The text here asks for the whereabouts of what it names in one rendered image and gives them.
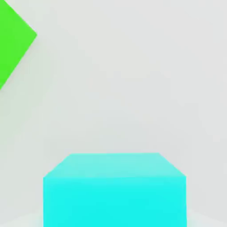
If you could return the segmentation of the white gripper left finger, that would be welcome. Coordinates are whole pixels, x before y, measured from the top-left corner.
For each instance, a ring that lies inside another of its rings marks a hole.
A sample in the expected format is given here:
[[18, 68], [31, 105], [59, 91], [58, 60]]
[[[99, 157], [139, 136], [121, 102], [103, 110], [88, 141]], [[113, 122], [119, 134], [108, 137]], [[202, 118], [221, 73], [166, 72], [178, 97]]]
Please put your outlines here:
[[0, 227], [43, 227], [43, 211], [20, 216], [1, 224]]

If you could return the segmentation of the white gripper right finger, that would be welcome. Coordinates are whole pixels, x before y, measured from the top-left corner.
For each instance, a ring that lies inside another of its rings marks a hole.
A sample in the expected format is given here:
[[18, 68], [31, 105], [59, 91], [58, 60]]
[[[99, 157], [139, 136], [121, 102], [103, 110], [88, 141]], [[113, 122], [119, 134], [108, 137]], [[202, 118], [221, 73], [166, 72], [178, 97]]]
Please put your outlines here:
[[187, 210], [187, 227], [227, 227], [227, 223]]

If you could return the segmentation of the small cyan cube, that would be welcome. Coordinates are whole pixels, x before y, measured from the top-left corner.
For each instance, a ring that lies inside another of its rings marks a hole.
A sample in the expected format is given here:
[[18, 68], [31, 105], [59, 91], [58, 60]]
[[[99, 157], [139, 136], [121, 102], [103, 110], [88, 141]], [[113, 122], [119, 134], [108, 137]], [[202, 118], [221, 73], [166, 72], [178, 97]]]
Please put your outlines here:
[[43, 179], [43, 227], [187, 227], [186, 176], [158, 153], [71, 154]]

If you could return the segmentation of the small green cube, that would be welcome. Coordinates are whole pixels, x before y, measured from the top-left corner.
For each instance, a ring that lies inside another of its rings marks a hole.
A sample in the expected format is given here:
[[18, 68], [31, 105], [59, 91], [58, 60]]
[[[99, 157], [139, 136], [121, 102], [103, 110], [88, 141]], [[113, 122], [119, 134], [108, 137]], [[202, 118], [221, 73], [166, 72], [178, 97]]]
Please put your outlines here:
[[25, 55], [37, 33], [0, 0], [0, 89]]

